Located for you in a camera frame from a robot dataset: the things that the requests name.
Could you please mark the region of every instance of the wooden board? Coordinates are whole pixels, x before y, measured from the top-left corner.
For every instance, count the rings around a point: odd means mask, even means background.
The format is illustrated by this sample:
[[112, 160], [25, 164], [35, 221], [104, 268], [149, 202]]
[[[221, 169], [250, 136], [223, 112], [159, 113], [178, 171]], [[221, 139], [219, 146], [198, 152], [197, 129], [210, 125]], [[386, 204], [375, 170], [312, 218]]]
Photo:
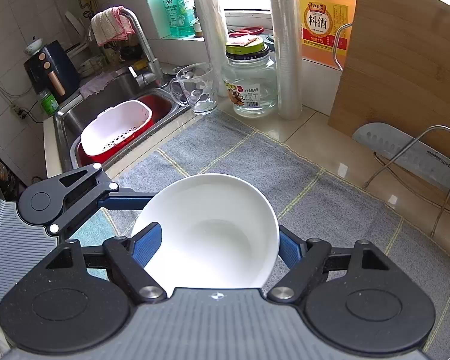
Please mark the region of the wooden board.
[[[357, 0], [329, 125], [351, 136], [371, 122], [415, 137], [450, 127], [450, 6], [439, 0]], [[450, 134], [423, 141], [450, 157]]]

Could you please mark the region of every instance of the plastic wrap roll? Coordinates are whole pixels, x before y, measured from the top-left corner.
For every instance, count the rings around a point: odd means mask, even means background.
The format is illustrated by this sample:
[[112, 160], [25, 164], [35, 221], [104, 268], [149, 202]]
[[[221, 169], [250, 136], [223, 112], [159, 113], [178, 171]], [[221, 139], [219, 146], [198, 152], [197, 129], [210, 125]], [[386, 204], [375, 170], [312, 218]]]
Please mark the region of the plastic wrap roll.
[[302, 110], [299, 0], [270, 0], [278, 80], [278, 112], [293, 120]]
[[220, 71], [227, 56], [225, 44], [228, 42], [227, 22], [225, 12], [221, 9], [218, 0], [194, 0], [197, 15], [207, 47], [210, 63], [214, 66], [216, 87], [220, 96], [228, 96], [227, 88], [222, 80]]

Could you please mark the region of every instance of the jar lid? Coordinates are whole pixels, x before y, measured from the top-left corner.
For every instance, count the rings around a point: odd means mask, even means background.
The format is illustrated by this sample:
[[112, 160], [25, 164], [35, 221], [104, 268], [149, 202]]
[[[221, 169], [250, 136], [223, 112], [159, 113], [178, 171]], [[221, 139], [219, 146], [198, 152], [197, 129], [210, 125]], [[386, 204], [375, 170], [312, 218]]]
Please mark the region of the jar lid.
[[265, 45], [263, 50], [260, 50], [258, 52], [252, 52], [251, 54], [230, 54], [228, 51], [225, 52], [228, 59], [234, 60], [234, 61], [249, 61], [252, 59], [258, 59], [262, 58], [263, 56], [266, 56], [270, 52], [270, 49], [268, 45]]
[[252, 54], [256, 53], [258, 51], [263, 50], [264, 45], [263, 38], [255, 39], [253, 42], [250, 42], [249, 44], [245, 46], [239, 46], [237, 44], [226, 44], [225, 49], [230, 54], [234, 55], [244, 55], [244, 54]]

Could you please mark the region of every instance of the power outlet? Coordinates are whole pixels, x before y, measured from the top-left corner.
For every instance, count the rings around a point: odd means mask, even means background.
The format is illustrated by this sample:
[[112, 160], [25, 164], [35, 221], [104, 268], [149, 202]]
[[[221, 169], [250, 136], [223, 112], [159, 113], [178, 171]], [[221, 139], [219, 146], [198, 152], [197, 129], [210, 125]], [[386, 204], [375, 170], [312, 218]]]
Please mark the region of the power outlet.
[[20, 108], [18, 105], [13, 104], [12, 105], [12, 110], [13, 112], [15, 112], [15, 114], [20, 118], [20, 119], [25, 119], [27, 117], [27, 111], [25, 111], [23, 108]]

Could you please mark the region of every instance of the green bottle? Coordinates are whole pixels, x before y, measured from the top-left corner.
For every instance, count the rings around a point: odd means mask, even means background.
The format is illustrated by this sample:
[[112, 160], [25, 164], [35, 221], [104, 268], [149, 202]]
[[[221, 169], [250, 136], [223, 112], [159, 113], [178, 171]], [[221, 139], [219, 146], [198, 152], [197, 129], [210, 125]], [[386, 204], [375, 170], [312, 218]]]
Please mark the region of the green bottle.
[[162, 0], [173, 36], [193, 35], [193, 0]]
[[41, 101], [42, 108], [46, 112], [46, 114], [53, 115], [55, 111], [58, 109], [59, 103], [56, 102], [55, 97], [53, 96], [51, 91], [45, 88], [38, 94], [38, 97]]

